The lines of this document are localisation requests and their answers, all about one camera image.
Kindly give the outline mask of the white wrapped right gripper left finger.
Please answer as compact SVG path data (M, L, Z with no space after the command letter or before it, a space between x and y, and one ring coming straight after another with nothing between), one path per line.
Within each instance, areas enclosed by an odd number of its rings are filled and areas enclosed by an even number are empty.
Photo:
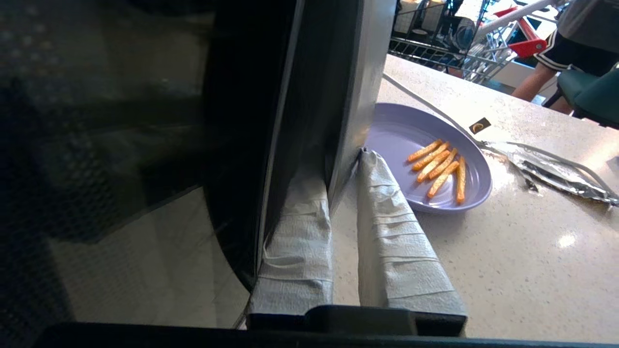
M333 234L318 169L298 168L249 303L249 314L303 315L334 295Z

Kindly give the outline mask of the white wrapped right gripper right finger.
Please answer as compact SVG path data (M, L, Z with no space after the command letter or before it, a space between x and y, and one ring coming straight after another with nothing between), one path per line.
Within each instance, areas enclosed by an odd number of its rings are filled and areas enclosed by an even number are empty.
M467 316L400 185L367 148L357 168L357 242L362 306Z

